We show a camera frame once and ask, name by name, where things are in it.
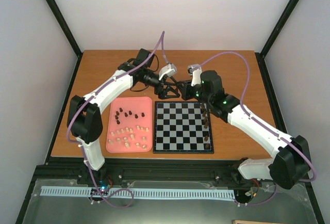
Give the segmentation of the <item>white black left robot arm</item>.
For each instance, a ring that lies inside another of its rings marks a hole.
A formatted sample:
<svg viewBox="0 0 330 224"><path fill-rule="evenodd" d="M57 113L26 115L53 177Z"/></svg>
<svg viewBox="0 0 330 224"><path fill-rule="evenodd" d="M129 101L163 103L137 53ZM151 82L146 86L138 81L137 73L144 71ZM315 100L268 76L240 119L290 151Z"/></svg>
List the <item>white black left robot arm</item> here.
<svg viewBox="0 0 330 224"><path fill-rule="evenodd" d="M158 73L149 69L154 53L141 49L136 58L120 64L114 74L94 91L70 100L67 121L67 139L81 148L84 163L91 169L89 178L96 184L106 181L107 170L102 168L105 158L101 151L100 135L103 131L102 113L121 93L137 82L144 83L162 94L166 78L177 72L174 64L167 62Z"/></svg>

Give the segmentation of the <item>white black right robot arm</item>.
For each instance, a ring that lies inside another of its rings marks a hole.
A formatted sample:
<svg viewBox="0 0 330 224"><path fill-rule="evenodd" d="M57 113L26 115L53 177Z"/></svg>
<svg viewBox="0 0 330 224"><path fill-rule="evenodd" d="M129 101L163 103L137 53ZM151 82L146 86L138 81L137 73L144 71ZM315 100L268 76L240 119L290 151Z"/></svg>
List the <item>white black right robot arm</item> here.
<svg viewBox="0 0 330 224"><path fill-rule="evenodd" d="M214 70L194 70L192 80L178 82L184 100L196 99L206 104L210 113L240 129L271 156L270 159L246 159L238 167L244 179L272 180L291 189L312 169L307 140L292 137L271 126L251 112L233 95L225 93L222 79Z"/></svg>

